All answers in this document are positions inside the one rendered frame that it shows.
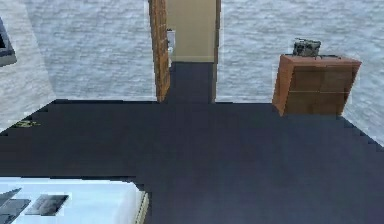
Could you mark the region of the grey flat rectangular item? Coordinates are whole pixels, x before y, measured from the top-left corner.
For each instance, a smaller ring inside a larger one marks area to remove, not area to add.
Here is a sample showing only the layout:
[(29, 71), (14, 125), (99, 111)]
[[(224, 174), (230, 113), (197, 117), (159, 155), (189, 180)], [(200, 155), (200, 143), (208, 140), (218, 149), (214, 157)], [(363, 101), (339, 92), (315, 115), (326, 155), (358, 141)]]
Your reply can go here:
[(55, 216), (68, 198), (68, 195), (40, 195), (26, 215)]
[(12, 224), (20, 213), (30, 204), (29, 199), (15, 199), (20, 188), (0, 194), (0, 224)]

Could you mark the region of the brown wooden chest of drawers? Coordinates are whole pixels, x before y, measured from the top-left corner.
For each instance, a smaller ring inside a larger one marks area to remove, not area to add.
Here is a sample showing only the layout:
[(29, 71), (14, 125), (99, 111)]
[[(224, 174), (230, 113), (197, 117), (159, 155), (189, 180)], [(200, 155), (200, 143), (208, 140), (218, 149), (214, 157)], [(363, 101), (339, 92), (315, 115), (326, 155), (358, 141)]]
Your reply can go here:
[(281, 116), (341, 115), (361, 64), (340, 56), (281, 55), (272, 104)]

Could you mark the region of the dark grey boxy device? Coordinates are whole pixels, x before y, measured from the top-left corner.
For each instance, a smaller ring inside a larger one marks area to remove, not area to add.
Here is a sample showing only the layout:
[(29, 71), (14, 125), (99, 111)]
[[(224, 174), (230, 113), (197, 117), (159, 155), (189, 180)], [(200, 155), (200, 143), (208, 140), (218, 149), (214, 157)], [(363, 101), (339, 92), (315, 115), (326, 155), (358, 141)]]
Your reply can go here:
[(302, 57), (316, 57), (321, 47), (320, 41), (296, 38), (294, 42), (293, 54)]

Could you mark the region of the brown wooden room door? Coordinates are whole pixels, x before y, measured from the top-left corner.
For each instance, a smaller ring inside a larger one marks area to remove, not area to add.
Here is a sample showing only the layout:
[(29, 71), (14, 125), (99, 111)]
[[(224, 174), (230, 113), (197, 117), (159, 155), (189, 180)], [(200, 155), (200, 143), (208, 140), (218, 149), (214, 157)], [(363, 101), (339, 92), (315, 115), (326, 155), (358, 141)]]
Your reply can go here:
[(165, 0), (148, 0), (153, 64), (158, 102), (164, 102), (170, 88), (167, 14)]

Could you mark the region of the white bed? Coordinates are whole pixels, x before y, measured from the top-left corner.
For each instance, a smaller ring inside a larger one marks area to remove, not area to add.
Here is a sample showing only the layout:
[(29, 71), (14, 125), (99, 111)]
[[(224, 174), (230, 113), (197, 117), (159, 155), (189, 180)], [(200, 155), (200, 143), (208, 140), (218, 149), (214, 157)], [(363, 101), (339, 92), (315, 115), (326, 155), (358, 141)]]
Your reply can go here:
[[(20, 188), (15, 199), (30, 204), (12, 224), (144, 224), (148, 193), (131, 181), (0, 177), (0, 194)], [(26, 215), (40, 195), (68, 195), (55, 216)]]

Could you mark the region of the small dark yellowish floor item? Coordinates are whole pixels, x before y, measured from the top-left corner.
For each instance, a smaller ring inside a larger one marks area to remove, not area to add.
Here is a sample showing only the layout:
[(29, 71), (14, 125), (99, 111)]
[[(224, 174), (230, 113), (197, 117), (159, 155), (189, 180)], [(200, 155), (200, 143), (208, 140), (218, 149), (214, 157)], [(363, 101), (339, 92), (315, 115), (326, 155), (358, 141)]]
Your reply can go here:
[(13, 128), (30, 128), (33, 126), (40, 126), (40, 125), (41, 124), (36, 122), (36, 121), (22, 120), (22, 121), (15, 123), (11, 127), (13, 127)]

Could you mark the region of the grey framed window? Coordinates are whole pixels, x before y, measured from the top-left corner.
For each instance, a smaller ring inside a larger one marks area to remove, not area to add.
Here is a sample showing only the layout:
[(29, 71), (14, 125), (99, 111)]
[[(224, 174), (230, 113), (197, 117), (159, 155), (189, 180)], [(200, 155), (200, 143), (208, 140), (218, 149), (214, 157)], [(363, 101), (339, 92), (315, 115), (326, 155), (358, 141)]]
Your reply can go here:
[(0, 18), (0, 67), (11, 65), (17, 62), (14, 48), (12, 47), (8, 33)]

